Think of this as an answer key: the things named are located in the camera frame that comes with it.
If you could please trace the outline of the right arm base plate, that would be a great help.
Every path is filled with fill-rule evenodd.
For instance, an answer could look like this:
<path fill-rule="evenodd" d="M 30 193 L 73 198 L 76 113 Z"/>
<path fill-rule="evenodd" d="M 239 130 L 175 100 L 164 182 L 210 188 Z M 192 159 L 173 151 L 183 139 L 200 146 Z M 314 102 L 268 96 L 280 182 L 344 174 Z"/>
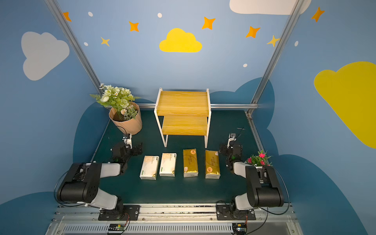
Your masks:
<path fill-rule="evenodd" d="M 217 220 L 256 220 L 253 210 L 241 211 L 224 204 L 217 204 L 215 208 Z"/>

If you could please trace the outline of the white tissue pack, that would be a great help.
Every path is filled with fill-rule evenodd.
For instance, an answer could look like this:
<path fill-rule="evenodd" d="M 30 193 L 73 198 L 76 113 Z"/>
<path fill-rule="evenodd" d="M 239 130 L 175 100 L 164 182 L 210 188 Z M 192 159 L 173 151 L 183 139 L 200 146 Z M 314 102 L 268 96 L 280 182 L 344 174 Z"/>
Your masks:
<path fill-rule="evenodd" d="M 145 156 L 140 172 L 142 180 L 156 180 L 159 166 L 159 156 Z"/>
<path fill-rule="evenodd" d="M 176 167 L 176 153 L 163 153 L 161 158 L 159 175 L 161 177 L 174 177 Z"/>

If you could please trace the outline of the gold tissue pack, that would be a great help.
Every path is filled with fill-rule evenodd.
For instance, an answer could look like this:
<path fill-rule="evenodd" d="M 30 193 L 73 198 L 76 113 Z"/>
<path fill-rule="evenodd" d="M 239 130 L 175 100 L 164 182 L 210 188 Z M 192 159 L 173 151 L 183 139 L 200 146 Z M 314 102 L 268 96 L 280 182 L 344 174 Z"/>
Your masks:
<path fill-rule="evenodd" d="M 206 179 L 219 179 L 220 174 L 220 164 L 218 151 L 205 151 L 205 178 Z"/>
<path fill-rule="evenodd" d="M 198 176 L 198 161 L 196 149 L 183 150 L 184 178 Z"/>

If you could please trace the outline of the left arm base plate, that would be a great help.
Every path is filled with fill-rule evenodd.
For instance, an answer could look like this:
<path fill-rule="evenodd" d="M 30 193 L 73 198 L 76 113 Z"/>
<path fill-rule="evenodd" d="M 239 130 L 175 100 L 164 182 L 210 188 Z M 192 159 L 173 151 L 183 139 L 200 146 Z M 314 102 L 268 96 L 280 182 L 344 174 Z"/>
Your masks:
<path fill-rule="evenodd" d="M 140 205 L 122 205 L 113 210 L 100 210 L 98 221 L 136 221 Z"/>

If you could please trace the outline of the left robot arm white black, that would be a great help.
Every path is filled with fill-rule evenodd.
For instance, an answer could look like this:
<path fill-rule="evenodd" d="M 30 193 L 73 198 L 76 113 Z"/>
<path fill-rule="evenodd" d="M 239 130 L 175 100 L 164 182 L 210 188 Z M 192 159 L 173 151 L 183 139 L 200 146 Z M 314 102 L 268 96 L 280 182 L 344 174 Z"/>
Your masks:
<path fill-rule="evenodd" d="M 109 194 L 99 188 L 102 178 L 123 175 L 128 161 L 143 153 L 143 145 L 135 147 L 124 142 L 112 148 L 112 161 L 109 163 L 73 163 L 62 176 L 58 189 L 54 189 L 56 201 L 62 206 L 68 203 L 81 203 L 99 208 L 99 221 L 136 221 L 139 205 L 125 206 L 121 197 Z"/>

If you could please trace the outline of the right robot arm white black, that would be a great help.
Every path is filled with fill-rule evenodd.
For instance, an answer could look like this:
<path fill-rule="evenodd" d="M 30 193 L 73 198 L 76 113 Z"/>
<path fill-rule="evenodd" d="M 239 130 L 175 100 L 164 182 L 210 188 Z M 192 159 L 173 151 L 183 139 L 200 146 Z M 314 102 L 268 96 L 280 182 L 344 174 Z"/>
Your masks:
<path fill-rule="evenodd" d="M 280 174 L 270 164 L 267 152 L 258 151 L 242 161 L 242 146 L 232 140 L 221 144 L 219 153 L 226 156 L 225 164 L 230 172 L 246 182 L 246 193 L 235 196 L 230 203 L 230 215 L 234 219 L 247 218 L 254 208 L 268 211 L 268 207 L 284 205 L 285 197 L 278 179 Z"/>

